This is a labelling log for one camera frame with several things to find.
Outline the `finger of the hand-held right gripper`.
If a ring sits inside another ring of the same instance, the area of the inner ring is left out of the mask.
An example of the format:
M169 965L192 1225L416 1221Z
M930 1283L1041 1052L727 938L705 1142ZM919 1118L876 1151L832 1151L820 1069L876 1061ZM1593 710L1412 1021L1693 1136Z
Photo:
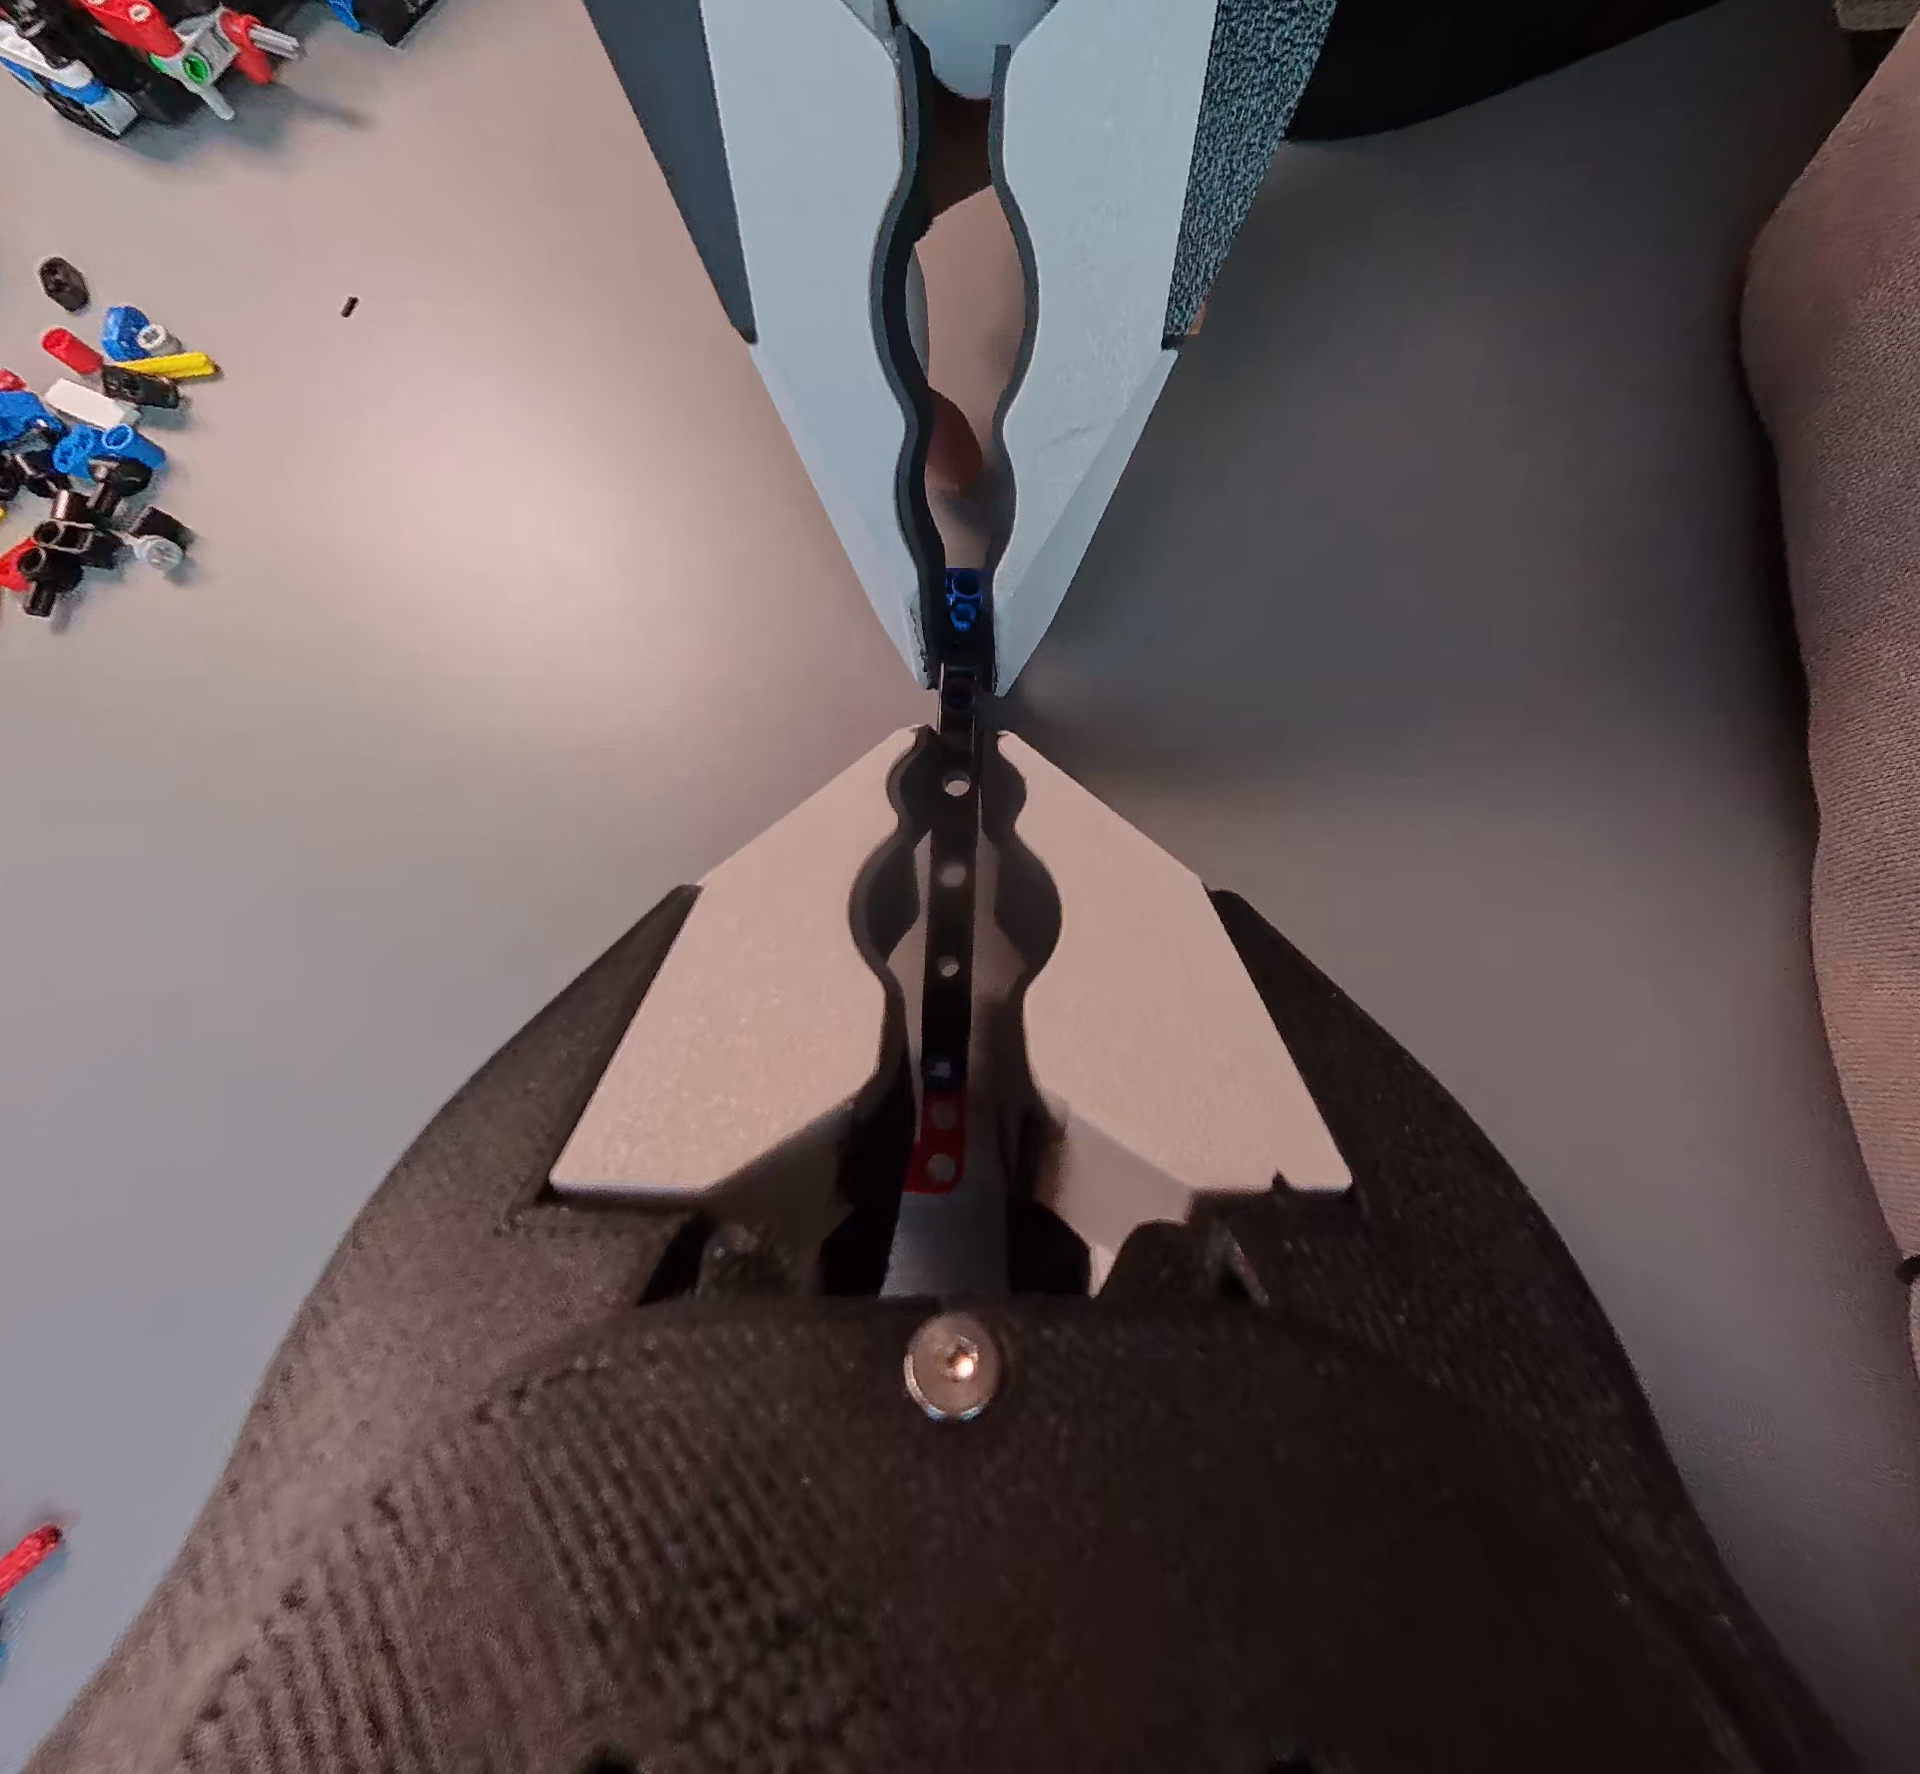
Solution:
M995 691L1013 687L1173 368L1166 308L1219 0L1055 0L993 97L995 193L1025 336L995 414L1010 524L993 568Z
M908 316L926 47L890 0L697 0L756 371L908 675L944 664L934 396Z

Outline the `beige ribbed fabric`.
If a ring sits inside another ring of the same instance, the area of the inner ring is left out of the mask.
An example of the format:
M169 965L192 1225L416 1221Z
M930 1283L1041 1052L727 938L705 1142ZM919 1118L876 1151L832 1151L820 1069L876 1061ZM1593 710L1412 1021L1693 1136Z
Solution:
M1918 30L1745 259L1818 815L1822 1020L1918 1352Z

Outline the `pile of blue lego pins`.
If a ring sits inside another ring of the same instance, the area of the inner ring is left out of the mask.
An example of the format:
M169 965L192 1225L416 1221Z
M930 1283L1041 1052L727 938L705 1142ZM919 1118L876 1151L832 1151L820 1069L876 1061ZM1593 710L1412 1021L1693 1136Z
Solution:
M57 1519L43 1519L22 1532L2 1552L2 1665L15 1637L19 1607L30 1583L62 1554L67 1530Z

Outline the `pile of mixed lego pieces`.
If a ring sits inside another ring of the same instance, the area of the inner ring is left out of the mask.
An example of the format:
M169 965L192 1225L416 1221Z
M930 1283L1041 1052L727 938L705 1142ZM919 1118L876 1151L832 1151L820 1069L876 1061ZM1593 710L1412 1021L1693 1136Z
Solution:
M2 601L59 621L83 589L132 569L180 585L196 530L160 502L172 471L158 421L221 368L132 300L95 305L83 269L45 257L38 281L62 312L38 347L43 382L2 371Z

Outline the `black lego beam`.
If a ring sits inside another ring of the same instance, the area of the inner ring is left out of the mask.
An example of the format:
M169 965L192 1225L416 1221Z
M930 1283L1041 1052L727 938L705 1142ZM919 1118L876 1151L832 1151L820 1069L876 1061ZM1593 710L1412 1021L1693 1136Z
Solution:
M973 637L946 632L935 758L928 787L928 904L922 993L922 1093L969 1085L977 998L977 837L981 807L981 701L993 691L990 605Z

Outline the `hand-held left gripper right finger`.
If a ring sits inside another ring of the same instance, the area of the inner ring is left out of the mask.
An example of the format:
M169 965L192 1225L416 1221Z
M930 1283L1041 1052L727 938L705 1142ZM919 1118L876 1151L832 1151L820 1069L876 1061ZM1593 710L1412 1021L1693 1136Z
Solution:
M1134 1230L1352 1171L1201 878L1013 734L995 735L995 918L1019 945L1041 1136L1025 1191L1098 1290Z

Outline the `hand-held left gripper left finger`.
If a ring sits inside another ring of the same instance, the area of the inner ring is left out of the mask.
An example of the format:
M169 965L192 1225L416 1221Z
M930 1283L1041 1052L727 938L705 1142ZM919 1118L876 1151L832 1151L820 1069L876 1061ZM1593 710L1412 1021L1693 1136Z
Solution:
M902 727L723 858L570 1132L555 1199L764 1230L820 1282L880 1282L918 1135L890 954L918 920Z

